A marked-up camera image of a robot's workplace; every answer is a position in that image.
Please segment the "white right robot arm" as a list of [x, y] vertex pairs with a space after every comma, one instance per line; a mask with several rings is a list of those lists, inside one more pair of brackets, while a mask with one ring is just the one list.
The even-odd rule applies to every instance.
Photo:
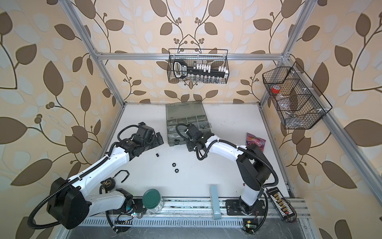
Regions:
[[239, 198], [239, 208], [243, 214], [254, 213], [255, 205], [264, 190], [278, 185], [277, 173], [257, 145], [236, 145], [211, 132], [202, 133], [191, 123], [176, 125], [176, 132], [186, 141], [188, 150], [196, 153], [199, 161], [206, 159], [209, 153], [214, 153], [237, 164], [245, 184]]

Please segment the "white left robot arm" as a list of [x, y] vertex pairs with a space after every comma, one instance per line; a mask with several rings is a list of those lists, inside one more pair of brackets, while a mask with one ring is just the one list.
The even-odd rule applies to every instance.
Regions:
[[94, 165], [68, 178], [59, 178], [51, 185], [49, 196], [30, 213], [27, 225], [42, 230], [56, 225], [73, 229], [87, 217], [111, 210], [129, 211], [133, 196], [122, 188], [110, 189], [105, 183], [110, 174], [143, 152], [164, 143], [163, 137], [141, 122], [131, 137], [112, 143], [108, 152]]

